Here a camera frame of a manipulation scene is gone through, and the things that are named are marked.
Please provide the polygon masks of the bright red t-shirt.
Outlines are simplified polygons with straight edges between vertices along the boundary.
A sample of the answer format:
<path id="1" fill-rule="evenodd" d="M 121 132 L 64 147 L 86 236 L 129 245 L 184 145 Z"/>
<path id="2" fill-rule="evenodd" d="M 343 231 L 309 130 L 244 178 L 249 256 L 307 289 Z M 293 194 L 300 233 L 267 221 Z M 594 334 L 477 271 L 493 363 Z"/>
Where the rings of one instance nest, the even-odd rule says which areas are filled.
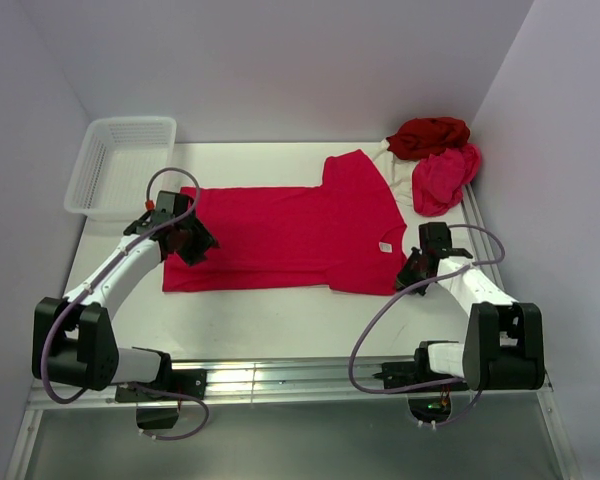
<path id="1" fill-rule="evenodd" d="M 219 245 L 195 266 L 171 255 L 165 292 L 324 285 L 392 295 L 406 262 L 407 226 L 361 150 L 327 158 L 315 187 L 204 189 L 197 216 Z"/>

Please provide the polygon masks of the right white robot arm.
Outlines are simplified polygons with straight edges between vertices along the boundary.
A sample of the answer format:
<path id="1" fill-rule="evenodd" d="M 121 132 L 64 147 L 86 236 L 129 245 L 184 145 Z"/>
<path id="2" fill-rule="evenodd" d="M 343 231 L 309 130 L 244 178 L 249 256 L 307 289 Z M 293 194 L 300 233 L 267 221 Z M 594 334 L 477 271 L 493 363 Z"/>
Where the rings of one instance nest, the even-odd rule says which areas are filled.
<path id="1" fill-rule="evenodd" d="M 458 379 L 472 391 L 537 390 L 545 381 L 542 314 L 534 303 L 521 303 L 491 281 L 452 241 L 455 227 L 428 222 L 418 227 L 414 247 L 396 278 L 401 294 L 426 294 L 436 284 L 468 316 L 465 340 L 430 340 L 414 353 L 412 385 L 432 390 Z"/>

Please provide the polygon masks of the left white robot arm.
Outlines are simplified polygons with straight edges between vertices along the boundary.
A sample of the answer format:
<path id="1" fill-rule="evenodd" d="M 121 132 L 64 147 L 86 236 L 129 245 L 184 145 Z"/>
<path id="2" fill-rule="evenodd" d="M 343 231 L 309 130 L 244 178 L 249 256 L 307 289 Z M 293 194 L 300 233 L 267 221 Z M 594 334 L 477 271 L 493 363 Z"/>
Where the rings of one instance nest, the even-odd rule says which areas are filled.
<path id="1" fill-rule="evenodd" d="M 101 391 L 138 383 L 152 399 L 175 386 L 168 354 L 118 346 L 112 321 L 140 281 L 169 256 L 188 266 L 206 258 L 217 240 L 196 216 L 199 198 L 162 191 L 141 217 L 126 227 L 111 255 L 61 298 L 43 298 L 34 311 L 32 373 L 59 404 L 67 398 L 52 386 Z"/>

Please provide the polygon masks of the pink t-shirt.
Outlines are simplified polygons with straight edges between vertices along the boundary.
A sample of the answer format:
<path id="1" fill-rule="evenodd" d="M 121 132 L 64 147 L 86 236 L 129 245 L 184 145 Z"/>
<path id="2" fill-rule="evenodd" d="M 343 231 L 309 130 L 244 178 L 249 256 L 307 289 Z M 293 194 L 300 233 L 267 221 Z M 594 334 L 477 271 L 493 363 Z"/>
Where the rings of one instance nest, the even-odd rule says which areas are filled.
<path id="1" fill-rule="evenodd" d="M 474 179 L 481 162 L 481 151 L 473 144 L 448 148 L 419 161 L 412 173 L 415 212 L 437 217 L 458 205 L 463 188 Z"/>

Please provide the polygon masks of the white t-shirt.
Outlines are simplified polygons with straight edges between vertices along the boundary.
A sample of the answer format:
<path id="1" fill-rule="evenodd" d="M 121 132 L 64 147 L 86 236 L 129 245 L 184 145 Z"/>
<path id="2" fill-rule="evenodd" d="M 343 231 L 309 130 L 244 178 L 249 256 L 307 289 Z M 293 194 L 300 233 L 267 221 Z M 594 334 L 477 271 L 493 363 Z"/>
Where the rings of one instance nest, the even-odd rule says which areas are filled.
<path id="1" fill-rule="evenodd" d="M 389 150 L 389 142 L 384 139 L 371 154 L 371 161 L 389 186 L 398 204 L 413 206 L 412 174 L 416 161 L 401 160 Z"/>

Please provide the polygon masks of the white plastic mesh basket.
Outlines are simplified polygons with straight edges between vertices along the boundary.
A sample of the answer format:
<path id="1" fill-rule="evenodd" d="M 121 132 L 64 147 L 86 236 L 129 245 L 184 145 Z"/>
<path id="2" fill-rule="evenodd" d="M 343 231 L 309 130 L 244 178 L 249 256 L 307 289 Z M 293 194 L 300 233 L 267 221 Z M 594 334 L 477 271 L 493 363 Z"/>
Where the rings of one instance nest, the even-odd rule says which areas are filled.
<path id="1" fill-rule="evenodd" d="M 152 175 L 172 164 L 177 123 L 164 116 L 98 119 L 88 126 L 64 209 L 95 221 L 132 220 Z"/>

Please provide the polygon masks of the dark red t-shirt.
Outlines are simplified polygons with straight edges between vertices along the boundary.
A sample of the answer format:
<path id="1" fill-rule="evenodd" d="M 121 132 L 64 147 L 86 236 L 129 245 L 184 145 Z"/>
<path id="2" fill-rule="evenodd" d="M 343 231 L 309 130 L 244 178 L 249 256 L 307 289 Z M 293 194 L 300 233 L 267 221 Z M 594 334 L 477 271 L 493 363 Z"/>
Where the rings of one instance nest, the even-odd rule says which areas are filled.
<path id="1" fill-rule="evenodd" d="M 421 160 L 468 143 L 470 129 L 453 117 L 415 118 L 386 138 L 388 150 L 400 160 Z"/>

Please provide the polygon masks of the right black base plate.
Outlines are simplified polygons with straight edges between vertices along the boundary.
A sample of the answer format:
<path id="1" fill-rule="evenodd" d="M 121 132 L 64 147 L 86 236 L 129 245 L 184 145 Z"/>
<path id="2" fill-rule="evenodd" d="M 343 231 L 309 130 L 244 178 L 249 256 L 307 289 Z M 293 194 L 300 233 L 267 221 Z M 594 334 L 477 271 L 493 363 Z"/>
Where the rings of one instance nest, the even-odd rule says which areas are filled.
<path id="1" fill-rule="evenodd" d="M 381 364 L 381 370 L 374 375 L 382 382 L 383 391 L 386 394 L 405 393 L 421 390 L 414 361 L 385 362 Z"/>

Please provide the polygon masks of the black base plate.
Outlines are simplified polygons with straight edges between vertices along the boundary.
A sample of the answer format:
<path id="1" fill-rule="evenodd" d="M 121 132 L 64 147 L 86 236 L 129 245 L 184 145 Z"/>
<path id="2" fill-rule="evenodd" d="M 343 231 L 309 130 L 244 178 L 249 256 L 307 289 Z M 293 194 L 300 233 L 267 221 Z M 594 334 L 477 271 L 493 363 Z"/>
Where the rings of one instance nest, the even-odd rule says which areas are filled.
<path id="1" fill-rule="evenodd" d="M 207 386 L 206 369 L 174 370 L 166 381 L 152 382 L 143 387 L 160 391 L 160 394 L 135 388 L 118 386 L 115 401 L 118 403 L 146 403 L 179 400 L 181 395 L 203 400 Z"/>
<path id="2" fill-rule="evenodd" d="M 374 375 L 382 382 L 383 391 L 386 394 L 405 393 L 421 390 L 414 361 L 385 362 L 381 364 L 381 370 Z"/>

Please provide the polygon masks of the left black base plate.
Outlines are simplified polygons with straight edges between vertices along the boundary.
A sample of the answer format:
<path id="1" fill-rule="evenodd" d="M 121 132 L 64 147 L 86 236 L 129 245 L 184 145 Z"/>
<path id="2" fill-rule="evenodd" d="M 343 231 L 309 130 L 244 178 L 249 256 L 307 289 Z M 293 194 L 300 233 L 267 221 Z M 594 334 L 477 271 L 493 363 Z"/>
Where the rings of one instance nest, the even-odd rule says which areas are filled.
<path id="1" fill-rule="evenodd" d="M 206 369 L 174 370 L 166 381 L 152 382 L 143 387 L 160 391 L 160 394 L 135 388 L 118 386 L 115 401 L 118 403 L 146 403 L 179 400 L 181 395 L 203 400 L 207 386 Z"/>

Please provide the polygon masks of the aluminium mounting rail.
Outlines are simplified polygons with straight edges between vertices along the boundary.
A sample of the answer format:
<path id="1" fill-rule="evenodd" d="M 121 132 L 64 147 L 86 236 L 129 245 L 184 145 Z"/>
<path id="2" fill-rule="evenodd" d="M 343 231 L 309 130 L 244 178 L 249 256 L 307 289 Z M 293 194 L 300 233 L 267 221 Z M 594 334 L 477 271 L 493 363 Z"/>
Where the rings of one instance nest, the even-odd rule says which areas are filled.
<path id="1" fill-rule="evenodd" d="M 374 377 L 385 362 L 413 361 L 405 357 L 359 358 L 354 365 L 356 380 L 370 389 L 383 389 Z M 208 405 L 298 403 L 388 399 L 388 395 L 368 395 L 355 389 L 348 378 L 346 358 L 275 360 L 252 362 L 175 362 L 174 370 L 206 369 L 204 401 Z M 175 401 L 118 403 L 117 387 L 89 391 L 75 402 L 60 405 L 48 398 L 41 382 L 34 381 L 26 406 L 49 410 L 61 407 L 99 408 L 106 406 L 173 406 Z"/>

